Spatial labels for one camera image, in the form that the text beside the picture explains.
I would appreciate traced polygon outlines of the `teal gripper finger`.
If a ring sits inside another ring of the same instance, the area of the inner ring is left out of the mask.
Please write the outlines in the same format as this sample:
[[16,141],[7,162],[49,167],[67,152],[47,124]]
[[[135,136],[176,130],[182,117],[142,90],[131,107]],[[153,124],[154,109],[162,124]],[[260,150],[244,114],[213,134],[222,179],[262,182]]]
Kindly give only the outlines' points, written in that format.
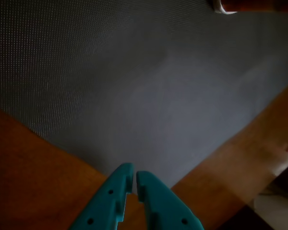
[[136,173],[138,199],[144,204],[149,230],[202,230],[200,220],[154,174]]
[[69,229],[116,230],[124,220],[126,196],[132,192],[133,165],[123,163],[101,185]]

